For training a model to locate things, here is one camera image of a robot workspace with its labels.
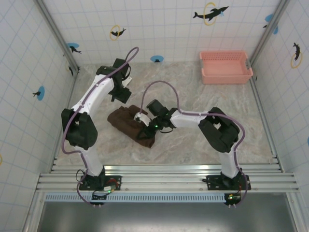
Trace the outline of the brown towel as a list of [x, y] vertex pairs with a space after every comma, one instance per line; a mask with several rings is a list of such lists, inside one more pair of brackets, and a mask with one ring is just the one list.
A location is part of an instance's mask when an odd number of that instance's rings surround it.
[[146, 134], [142, 132], [145, 124], [134, 120], [134, 116], [140, 111], [140, 108], [131, 105], [129, 107], [120, 106], [109, 114], [107, 121], [120, 132], [128, 136], [133, 141], [141, 146], [151, 148], [155, 143], [155, 138], [147, 138]]

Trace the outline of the blue oval shark sticker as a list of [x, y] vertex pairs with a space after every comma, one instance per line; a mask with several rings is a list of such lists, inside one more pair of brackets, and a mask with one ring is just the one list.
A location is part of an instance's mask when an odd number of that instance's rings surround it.
[[82, 53], [80, 50], [78, 50], [78, 48], [80, 47], [78, 43], [67, 43], [67, 46], [72, 53], [79, 53], [79, 54]]

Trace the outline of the blue circle diver sticker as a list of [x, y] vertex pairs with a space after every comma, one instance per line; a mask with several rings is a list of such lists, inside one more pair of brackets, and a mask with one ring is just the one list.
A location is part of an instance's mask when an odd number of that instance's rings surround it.
[[42, 101], [45, 96], [45, 87], [40, 86], [38, 90], [34, 93], [32, 93], [33, 97], [36, 97], [38, 101]]

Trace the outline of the pink plastic basket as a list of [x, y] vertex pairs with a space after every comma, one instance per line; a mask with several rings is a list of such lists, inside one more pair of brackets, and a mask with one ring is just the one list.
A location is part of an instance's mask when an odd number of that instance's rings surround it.
[[199, 59], [205, 85], [245, 84], [253, 76], [248, 55], [242, 50], [202, 51]]

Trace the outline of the blue patch fish sticker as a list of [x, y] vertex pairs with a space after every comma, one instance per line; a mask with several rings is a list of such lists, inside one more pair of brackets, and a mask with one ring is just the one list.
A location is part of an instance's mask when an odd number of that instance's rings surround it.
[[[269, 14], [268, 16], [265, 17], [265, 21], [266, 21], [266, 25], [263, 26], [263, 28], [265, 29], [267, 26], [268, 26], [268, 23], [272, 20], [273, 18], [273, 14]], [[276, 25], [274, 31], [273, 31], [273, 34], [276, 35], [279, 31], [279, 26]]]

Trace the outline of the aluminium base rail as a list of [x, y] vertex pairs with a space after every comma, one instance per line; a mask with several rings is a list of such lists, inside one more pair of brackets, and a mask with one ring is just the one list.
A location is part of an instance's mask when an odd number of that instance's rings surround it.
[[[41, 174], [36, 187], [40, 192], [73, 192], [79, 166], [55, 165], [51, 173]], [[111, 165], [107, 175], [122, 176], [121, 192], [130, 193], [198, 193], [207, 190], [202, 179], [219, 174], [220, 165]], [[275, 164], [243, 164], [252, 189], [249, 193], [298, 192], [293, 173], [285, 173]]]

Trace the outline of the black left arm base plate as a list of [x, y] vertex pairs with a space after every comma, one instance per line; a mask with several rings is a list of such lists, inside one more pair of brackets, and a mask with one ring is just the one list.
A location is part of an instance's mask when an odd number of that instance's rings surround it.
[[79, 190], [109, 191], [121, 189], [122, 177], [120, 175], [87, 175], [79, 185]]

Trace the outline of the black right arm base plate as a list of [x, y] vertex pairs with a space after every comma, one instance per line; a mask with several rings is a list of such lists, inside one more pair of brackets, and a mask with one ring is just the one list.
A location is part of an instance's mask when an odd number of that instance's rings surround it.
[[242, 174], [238, 174], [234, 178], [229, 178], [223, 174], [220, 175], [207, 175], [202, 181], [206, 183], [208, 190], [251, 190], [249, 176], [246, 175], [245, 181]]

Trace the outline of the aluminium corner post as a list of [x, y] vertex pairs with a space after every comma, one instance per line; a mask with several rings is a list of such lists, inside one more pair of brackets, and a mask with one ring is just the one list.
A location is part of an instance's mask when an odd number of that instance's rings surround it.
[[67, 43], [65, 42], [58, 26], [56, 25], [54, 19], [52, 18], [48, 8], [46, 7], [45, 3], [43, 0], [33, 0], [34, 3], [36, 4], [37, 8], [39, 9], [42, 17], [44, 18], [46, 24], [48, 25], [51, 33], [55, 37], [55, 40], [57, 41], [58, 45], [60, 46], [64, 57], [68, 61], [68, 66], [73, 71], [73, 74], [77, 75], [79, 72], [79, 66], [77, 62], [75, 61], [73, 54], [71, 52], [71, 49], [68, 47]]
[[255, 48], [252, 56], [250, 57], [250, 64], [253, 67], [258, 58], [261, 56], [263, 49], [265, 48], [266, 44], [268, 43], [273, 31], [278, 26], [280, 19], [282, 18], [283, 14], [285, 13], [288, 5], [294, 0], [280, 0], [279, 5], [277, 6], [272, 19], [268, 23], [264, 34], [262, 35], [261, 39], [258, 42], [257, 47]]

